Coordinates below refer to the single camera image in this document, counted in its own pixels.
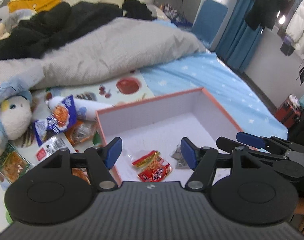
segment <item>white jacket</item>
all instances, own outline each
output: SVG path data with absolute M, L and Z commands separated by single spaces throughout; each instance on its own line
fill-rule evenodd
M 292 17 L 286 29 L 286 34 L 294 41 L 293 47 L 304 52 L 304 0 Z

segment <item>cable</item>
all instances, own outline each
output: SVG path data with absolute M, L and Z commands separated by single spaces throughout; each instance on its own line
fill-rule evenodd
M 183 7 L 183 0 L 182 0 L 182 14 L 183 14 L 183 17 L 185 19 L 185 21 L 187 20 L 186 17 L 185 17 L 185 14 L 184 14 L 184 7 Z
M 183 17 L 185 18 L 184 8 L 183 8 L 183 0 L 182 0 L 182 14 L 183 14 Z

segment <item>snack wrapper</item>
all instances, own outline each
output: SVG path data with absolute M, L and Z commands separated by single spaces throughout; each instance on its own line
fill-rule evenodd
M 55 106 L 52 114 L 46 119 L 33 122 L 36 140 L 41 146 L 46 140 L 55 134 L 65 132 L 76 123 L 76 109 L 73 96 L 64 98 L 60 104 Z
M 70 150 L 70 153 L 75 153 L 74 148 L 72 147 L 66 136 L 63 133 L 57 134 L 48 139 L 40 146 L 35 157 L 38 162 L 41 162 L 52 154 L 54 154 L 55 152 L 57 152 L 59 149 L 63 148 L 68 148 Z
M 89 185 L 91 185 L 86 168 L 72 168 L 72 174 L 85 180 Z
M 0 157 L 0 173 L 9 182 L 13 183 L 23 176 L 29 169 L 31 164 L 20 156 L 17 150 L 8 143 L 5 151 Z
M 158 151 L 151 151 L 149 154 L 141 157 L 132 163 L 136 167 L 146 167 L 138 174 L 143 182 L 162 181 L 172 171 L 171 165 L 160 157 Z
M 171 155 L 172 158 L 177 160 L 176 169 L 190 169 L 188 163 L 186 162 L 185 158 L 181 153 L 181 146 L 180 144 L 177 145 L 175 152 Z
M 92 139 L 96 132 L 96 123 L 94 122 L 83 122 L 80 120 L 76 121 L 69 130 L 64 134 L 72 144 L 72 146 L 84 142 L 86 140 Z

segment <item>blue snack bag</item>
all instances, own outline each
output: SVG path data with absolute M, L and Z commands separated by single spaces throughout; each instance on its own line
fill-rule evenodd
M 53 135 L 65 132 L 75 125 L 76 116 L 73 96 L 70 95 L 56 105 L 52 114 L 46 119 L 39 119 L 33 122 L 33 129 L 38 145 L 41 146 Z

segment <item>stuffed animal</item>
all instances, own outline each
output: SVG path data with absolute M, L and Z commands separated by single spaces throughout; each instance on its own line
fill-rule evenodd
M 0 106 L 0 155 L 8 140 L 15 140 L 25 133 L 30 125 L 32 95 L 23 91 L 1 103 Z

